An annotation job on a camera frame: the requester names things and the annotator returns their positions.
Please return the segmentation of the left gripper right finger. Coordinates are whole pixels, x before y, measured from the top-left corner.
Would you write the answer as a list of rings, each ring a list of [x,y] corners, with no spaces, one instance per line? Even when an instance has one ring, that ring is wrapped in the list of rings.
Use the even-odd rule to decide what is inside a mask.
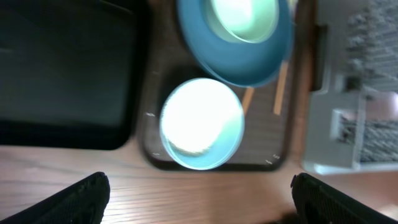
[[[295,175],[290,187],[300,223],[397,224],[309,174]]]

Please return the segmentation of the blue plate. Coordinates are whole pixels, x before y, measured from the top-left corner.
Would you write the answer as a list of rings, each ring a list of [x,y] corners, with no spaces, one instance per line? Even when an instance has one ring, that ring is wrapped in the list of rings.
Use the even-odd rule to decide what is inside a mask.
[[[211,76],[240,87],[268,84],[292,52],[294,25],[289,5],[279,1],[280,16],[274,33],[259,44],[232,43],[219,38],[205,19],[205,2],[176,2],[185,43],[195,60]]]

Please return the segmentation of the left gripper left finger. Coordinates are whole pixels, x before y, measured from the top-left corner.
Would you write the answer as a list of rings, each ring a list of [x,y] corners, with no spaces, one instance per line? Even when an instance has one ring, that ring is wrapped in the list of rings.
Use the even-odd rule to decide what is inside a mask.
[[[95,172],[51,197],[1,220],[1,224],[100,224],[109,198],[108,177],[103,172]]]

